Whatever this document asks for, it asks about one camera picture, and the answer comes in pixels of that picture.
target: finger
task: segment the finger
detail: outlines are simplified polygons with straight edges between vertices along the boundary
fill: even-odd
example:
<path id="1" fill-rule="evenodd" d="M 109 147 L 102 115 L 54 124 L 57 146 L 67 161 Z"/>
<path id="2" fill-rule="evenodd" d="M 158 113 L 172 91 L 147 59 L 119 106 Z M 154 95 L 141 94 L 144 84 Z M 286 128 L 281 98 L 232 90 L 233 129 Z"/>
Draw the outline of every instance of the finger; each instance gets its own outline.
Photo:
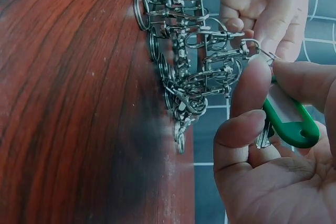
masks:
<path id="1" fill-rule="evenodd" d="M 300 21 L 292 20 L 289 25 L 285 36 L 279 43 L 275 54 L 288 62 L 295 61 L 301 50 L 302 41 L 305 37 L 305 25 L 307 16 L 302 18 Z"/>
<path id="2" fill-rule="evenodd" d="M 279 85 L 291 97 L 324 113 L 330 151 L 336 158 L 336 66 L 277 60 L 273 71 Z"/>
<path id="3" fill-rule="evenodd" d="M 248 17 L 240 17 L 240 19 L 243 21 L 244 23 L 244 27 L 243 30 L 253 30 L 254 28 L 254 24 L 255 24 L 255 20 L 248 18 Z"/>
<path id="4" fill-rule="evenodd" d="M 336 79 L 336 66 L 276 60 L 273 71 L 279 85 L 291 97 L 324 112 L 331 85 Z"/>
<path id="5" fill-rule="evenodd" d="M 270 82 L 270 69 L 265 60 L 261 57 L 256 57 L 250 61 L 245 71 L 241 74 L 233 93 L 231 117 L 237 117 L 250 110 L 261 109 L 266 99 Z"/>
<path id="6" fill-rule="evenodd" d="M 214 144 L 214 171 L 247 162 L 248 146 L 261 133 L 266 115 L 263 110 L 252 110 L 222 124 Z"/>
<path id="7" fill-rule="evenodd" d="M 269 0 L 256 21 L 255 36 L 264 50 L 275 53 L 295 15 L 297 0 Z"/>
<path id="8" fill-rule="evenodd" d="M 239 19 L 239 12 L 237 10 L 234 10 L 228 7 L 221 1 L 220 7 L 219 7 L 219 20 L 223 24 L 225 24 L 230 19 Z"/>
<path id="9" fill-rule="evenodd" d="M 237 33 L 244 27 L 244 23 L 240 18 L 230 18 L 224 23 L 227 30 L 231 33 Z"/>
<path id="10" fill-rule="evenodd" d="M 268 65 L 259 58 L 251 61 L 240 77 L 232 98 L 231 120 L 223 124 L 215 136 L 214 171 L 221 183 L 236 180 L 242 173 L 251 169 L 246 163 L 248 145 L 264 127 L 265 113 L 260 108 L 267 95 L 270 79 Z M 251 110 L 261 112 L 257 115 L 257 112 L 250 114 L 249 116 L 255 118 L 244 122 L 239 116 Z"/>
<path id="11" fill-rule="evenodd" d="M 251 109 L 260 109 L 268 93 L 270 78 L 270 69 L 262 58 L 256 57 L 250 61 L 233 94 L 231 115 L 235 117 Z M 252 144 L 244 151 L 248 152 L 248 162 L 252 167 L 257 167 L 280 157 L 279 152 L 273 147 L 257 150 L 255 145 Z"/>

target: key tag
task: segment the key tag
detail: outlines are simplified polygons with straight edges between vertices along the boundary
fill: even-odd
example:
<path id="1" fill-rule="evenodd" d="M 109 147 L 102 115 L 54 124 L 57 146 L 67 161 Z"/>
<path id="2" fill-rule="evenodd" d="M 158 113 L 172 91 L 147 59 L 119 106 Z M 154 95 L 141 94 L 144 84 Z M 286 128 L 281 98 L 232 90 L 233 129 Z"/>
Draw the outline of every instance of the key tag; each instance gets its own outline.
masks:
<path id="1" fill-rule="evenodd" d="M 272 78 L 263 110 L 275 132 L 296 148 L 312 148 L 320 138 L 319 128 L 306 108 L 287 95 Z"/>

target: wood grain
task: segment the wood grain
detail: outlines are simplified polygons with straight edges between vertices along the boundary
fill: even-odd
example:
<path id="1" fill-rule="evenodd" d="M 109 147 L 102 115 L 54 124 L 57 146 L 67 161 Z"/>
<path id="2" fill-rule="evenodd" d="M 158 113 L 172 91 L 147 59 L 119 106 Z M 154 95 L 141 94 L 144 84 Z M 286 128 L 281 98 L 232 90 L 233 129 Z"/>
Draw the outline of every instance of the wood grain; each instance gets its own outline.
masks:
<path id="1" fill-rule="evenodd" d="M 0 0 L 0 223 L 193 223 L 132 0 Z"/>

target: fingernail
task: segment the fingernail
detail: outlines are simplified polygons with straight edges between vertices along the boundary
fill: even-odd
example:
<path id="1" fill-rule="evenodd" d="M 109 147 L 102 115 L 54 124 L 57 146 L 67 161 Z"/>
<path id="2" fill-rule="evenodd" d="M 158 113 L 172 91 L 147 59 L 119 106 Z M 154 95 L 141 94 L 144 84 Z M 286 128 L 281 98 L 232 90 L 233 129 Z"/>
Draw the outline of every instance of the fingernail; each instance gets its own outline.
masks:
<path id="1" fill-rule="evenodd" d="M 255 121 L 255 130 L 262 131 L 265 125 L 266 113 L 263 110 L 251 110 L 244 114 L 246 117 L 253 117 L 251 120 Z"/>
<path id="2" fill-rule="evenodd" d="M 264 121 L 266 119 L 266 113 L 264 110 L 251 110 L 246 113 L 244 113 L 244 116 L 250 117 L 250 116 L 260 116 L 262 120 Z"/>

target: key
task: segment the key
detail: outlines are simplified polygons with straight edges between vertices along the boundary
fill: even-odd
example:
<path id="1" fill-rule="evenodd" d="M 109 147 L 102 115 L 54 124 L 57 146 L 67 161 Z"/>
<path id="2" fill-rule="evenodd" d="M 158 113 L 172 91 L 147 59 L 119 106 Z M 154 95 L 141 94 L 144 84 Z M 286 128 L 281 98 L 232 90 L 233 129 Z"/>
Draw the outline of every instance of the key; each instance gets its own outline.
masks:
<path id="1" fill-rule="evenodd" d="M 263 149 L 271 145 L 269 141 L 270 130 L 272 131 L 271 122 L 266 118 L 264 129 L 256 139 L 257 149 Z"/>

